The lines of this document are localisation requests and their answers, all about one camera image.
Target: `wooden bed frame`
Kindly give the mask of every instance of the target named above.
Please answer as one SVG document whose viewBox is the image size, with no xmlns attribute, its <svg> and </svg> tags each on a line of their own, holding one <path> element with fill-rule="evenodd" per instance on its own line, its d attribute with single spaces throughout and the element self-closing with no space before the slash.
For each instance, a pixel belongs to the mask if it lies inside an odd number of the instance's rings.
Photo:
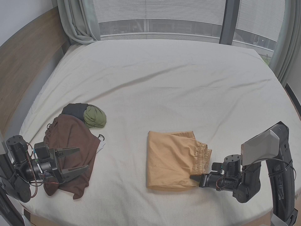
<svg viewBox="0 0 301 226">
<path fill-rule="evenodd" d="M 31 82 L 67 39 L 55 7 L 21 28 L 0 47 L 2 135 Z"/>
</svg>

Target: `white bed sheet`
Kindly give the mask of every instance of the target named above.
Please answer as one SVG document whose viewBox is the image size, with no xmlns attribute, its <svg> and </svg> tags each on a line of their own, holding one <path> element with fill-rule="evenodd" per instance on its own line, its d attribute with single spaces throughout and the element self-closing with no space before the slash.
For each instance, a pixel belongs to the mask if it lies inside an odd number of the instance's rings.
<svg viewBox="0 0 301 226">
<path fill-rule="evenodd" d="M 43 188 L 24 206 L 59 225 L 240 225 L 272 208 L 263 163 L 261 189 L 240 204 L 230 192 L 146 188 L 149 130 L 193 130 L 212 162 L 240 154 L 240 145 L 278 121 L 290 129 L 299 173 L 301 122 L 283 87 L 250 49 L 179 40 L 111 40 L 75 46 L 61 60 L 26 117 L 20 134 L 43 140 L 68 103 L 89 103 L 107 115 L 105 147 L 96 155 L 82 198 Z M 297 175 L 296 192 L 301 188 Z"/>
</svg>

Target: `folded tan pants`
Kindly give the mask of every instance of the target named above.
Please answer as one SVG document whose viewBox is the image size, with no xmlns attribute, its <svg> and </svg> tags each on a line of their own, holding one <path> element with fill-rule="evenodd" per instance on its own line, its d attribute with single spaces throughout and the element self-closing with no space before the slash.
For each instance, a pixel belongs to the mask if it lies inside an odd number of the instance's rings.
<svg viewBox="0 0 301 226">
<path fill-rule="evenodd" d="M 190 175 L 208 172 L 212 150 L 197 141 L 193 131 L 148 133 L 147 188 L 190 190 L 198 183 Z"/>
</svg>

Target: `dark gray window mullion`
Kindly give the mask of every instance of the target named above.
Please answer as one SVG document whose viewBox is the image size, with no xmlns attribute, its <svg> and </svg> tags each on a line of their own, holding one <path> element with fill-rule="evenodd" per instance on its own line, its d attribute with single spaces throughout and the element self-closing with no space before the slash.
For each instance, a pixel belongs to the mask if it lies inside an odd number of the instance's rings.
<svg viewBox="0 0 301 226">
<path fill-rule="evenodd" d="M 240 0 L 226 0 L 220 44 L 232 45 Z"/>
</svg>

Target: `curtain fold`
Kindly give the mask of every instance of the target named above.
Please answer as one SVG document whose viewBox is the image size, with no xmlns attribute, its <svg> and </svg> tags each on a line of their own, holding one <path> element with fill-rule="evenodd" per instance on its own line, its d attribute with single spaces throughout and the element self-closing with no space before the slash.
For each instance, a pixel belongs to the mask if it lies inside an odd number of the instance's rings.
<svg viewBox="0 0 301 226">
<path fill-rule="evenodd" d="M 100 40 L 93 0 L 58 0 L 62 26 L 71 42 L 90 44 Z"/>
<path fill-rule="evenodd" d="M 274 55 L 269 63 L 278 80 L 286 84 L 301 44 L 301 0 L 285 0 L 285 13 Z"/>
</svg>

